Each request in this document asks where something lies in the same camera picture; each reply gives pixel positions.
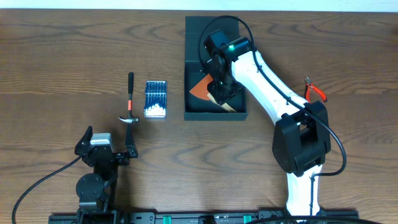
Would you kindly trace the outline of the red black handled pliers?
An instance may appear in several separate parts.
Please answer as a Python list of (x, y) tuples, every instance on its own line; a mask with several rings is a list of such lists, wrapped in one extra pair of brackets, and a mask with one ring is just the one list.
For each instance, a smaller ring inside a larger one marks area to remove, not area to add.
[(304, 82), (305, 82), (304, 97), (309, 103), (311, 103), (310, 100), (311, 91), (314, 91), (322, 99), (322, 102), (326, 103), (328, 101), (326, 94), (317, 86), (315, 86), (309, 77), (305, 77)]

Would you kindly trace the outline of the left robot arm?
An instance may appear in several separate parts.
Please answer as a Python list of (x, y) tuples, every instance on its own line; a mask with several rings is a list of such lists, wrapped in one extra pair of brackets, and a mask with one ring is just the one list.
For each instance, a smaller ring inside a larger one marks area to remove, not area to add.
[(125, 152), (114, 152), (111, 134), (95, 134), (91, 126), (76, 144), (75, 154), (93, 168), (92, 173), (85, 174), (76, 184), (78, 223), (130, 222), (130, 215), (115, 206), (118, 168), (128, 166), (138, 156), (130, 124), (126, 128), (125, 147)]

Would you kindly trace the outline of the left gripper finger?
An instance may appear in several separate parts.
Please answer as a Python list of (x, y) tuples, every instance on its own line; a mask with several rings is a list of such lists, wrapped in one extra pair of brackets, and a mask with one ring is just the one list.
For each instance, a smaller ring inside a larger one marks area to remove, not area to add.
[(127, 128), (126, 128), (126, 137), (125, 137), (125, 143), (124, 143), (127, 151), (135, 151), (135, 142), (132, 138), (132, 134), (131, 134), (131, 125), (128, 124)]
[(88, 126), (84, 135), (76, 144), (76, 149), (84, 149), (88, 145), (90, 145), (91, 138), (93, 136), (93, 128), (92, 126)]

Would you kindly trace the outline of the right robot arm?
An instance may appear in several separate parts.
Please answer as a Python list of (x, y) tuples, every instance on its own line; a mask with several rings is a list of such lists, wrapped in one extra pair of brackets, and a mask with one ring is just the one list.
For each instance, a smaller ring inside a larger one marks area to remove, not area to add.
[(247, 89), (274, 123), (272, 153), (287, 174), (287, 211), (293, 216), (317, 215), (318, 175), (331, 150), (328, 114), (324, 105), (294, 93), (265, 63), (246, 37), (234, 41), (222, 30), (203, 43), (212, 81), (208, 97), (228, 111), (227, 102)]

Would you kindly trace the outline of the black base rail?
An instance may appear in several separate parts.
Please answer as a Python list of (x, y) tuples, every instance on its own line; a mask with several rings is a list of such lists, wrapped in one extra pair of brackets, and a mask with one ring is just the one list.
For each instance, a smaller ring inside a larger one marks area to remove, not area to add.
[(288, 217), (289, 213), (282, 210), (260, 210), (258, 212), (243, 213), (153, 213), (111, 212), (105, 215), (53, 214), (49, 216), (49, 223), (121, 223), (121, 224), (222, 224), (222, 223), (249, 223), (264, 218)]

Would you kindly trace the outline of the orange scraper wooden handle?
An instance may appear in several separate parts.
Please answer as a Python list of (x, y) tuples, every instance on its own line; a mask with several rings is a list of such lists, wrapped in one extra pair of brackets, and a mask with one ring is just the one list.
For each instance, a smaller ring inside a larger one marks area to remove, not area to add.
[(203, 79), (201, 79), (191, 90), (190, 93), (205, 101), (210, 101), (213, 104), (218, 105), (219, 107), (223, 108), (225, 111), (230, 112), (230, 113), (237, 113), (235, 109), (233, 109), (229, 104), (223, 103), (222, 105), (218, 104), (214, 97), (210, 94), (210, 92), (207, 89), (207, 86), (209, 83), (213, 81), (213, 78), (211, 77), (210, 74), (207, 74)]

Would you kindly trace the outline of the black handled claw hammer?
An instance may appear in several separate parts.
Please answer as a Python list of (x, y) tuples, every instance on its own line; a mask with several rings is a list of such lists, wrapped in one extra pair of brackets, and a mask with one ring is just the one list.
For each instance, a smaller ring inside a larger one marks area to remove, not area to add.
[(134, 117), (132, 115), (132, 93), (133, 93), (133, 88), (134, 88), (134, 73), (129, 72), (128, 73), (128, 102), (127, 102), (127, 110), (128, 110), (128, 116), (126, 118), (123, 118), (122, 116), (119, 117), (119, 119), (123, 123), (127, 124), (132, 124), (135, 122), (139, 122), (139, 117)]

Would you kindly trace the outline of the clear blue precision screwdriver case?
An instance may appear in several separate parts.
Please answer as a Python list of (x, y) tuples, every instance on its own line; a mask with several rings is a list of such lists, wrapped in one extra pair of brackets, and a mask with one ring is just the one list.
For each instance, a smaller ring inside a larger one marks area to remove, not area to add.
[(148, 80), (146, 82), (145, 96), (144, 117), (147, 119), (166, 118), (167, 82), (165, 80)]

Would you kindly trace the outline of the black open gift box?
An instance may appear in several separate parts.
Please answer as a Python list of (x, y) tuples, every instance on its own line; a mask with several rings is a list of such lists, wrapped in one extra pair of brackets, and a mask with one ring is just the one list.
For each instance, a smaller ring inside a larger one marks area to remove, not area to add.
[(204, 47), (197, 49), (200, 34), (203, 34), (202, 42), (210, 32), (218, 29), (223, 30), (229, 40), (239, 37), (238, 21), (219, 19), (207, 27), (207, 23), (212, 19), (212, 16), (187, 16), (185, 18), (184, 120), (244, 121), (248, 116), (245, 91), (239, 92), (228, 101), (228, 105), (236, 110), (234, 113), (226, 111), (210, 100), (200, 99), (190, 93), (190, 90), (206, 76), (199, 59), (201, 58), (204, 62), (210, 59)]

